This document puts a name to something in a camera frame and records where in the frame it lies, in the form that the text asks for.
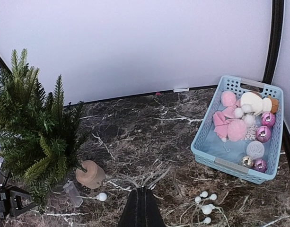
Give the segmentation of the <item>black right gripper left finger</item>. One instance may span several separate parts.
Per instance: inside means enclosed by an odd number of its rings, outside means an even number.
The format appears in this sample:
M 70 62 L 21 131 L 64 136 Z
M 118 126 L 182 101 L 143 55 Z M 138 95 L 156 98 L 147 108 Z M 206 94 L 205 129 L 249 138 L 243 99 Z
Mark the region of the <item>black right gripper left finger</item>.
M 130 192 L 118 227 L 141 227 L 141 189 Z

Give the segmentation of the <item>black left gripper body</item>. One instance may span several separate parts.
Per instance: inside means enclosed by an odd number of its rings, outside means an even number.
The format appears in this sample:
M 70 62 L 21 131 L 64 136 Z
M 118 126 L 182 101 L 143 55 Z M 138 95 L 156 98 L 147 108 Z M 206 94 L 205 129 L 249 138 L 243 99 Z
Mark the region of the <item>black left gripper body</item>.
M 0 219 L 5 219 L 9 214 L 9 201 L 5 189 L 0 189 Z

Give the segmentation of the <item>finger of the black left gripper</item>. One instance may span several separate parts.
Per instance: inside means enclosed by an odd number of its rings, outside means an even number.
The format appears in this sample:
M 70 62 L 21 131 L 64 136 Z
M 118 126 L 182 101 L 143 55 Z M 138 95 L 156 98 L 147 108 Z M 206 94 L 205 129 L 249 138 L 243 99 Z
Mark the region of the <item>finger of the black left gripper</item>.
M 23 213 L 28 212 L 29 210 L 35 207 L 34 202 L 28 203 L 26 205 L 22 204 L 22 198 L 32 199 L 29 192 L 16 186 L 10 186 L 8 189 L 9 189 L 9 195 L 10 195 L 9 214 L 11 217 L 17 217 Z

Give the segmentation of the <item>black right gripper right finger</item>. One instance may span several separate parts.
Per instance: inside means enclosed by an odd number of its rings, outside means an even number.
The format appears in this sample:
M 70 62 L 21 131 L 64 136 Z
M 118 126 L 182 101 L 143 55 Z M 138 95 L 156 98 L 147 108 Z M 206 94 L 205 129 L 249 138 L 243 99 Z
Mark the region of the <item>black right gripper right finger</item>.
M 141 226 L 165 227 L 151 189 L 141 189 Z

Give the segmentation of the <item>small green christmas tree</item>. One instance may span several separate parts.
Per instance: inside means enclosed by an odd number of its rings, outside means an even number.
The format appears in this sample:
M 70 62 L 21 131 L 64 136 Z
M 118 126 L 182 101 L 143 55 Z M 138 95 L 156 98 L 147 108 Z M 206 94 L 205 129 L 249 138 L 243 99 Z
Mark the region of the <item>small green christmas tree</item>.
M 11 69 L 0 70 L 0 157 L 43 212 L 48 193 L 69 171 L 87 173 L 78 152 L 88 135 L 79 133 L 84 103 L 65 105 L 62 77 L 48 93 L 39 73 L 26 49 L 13 50 Z

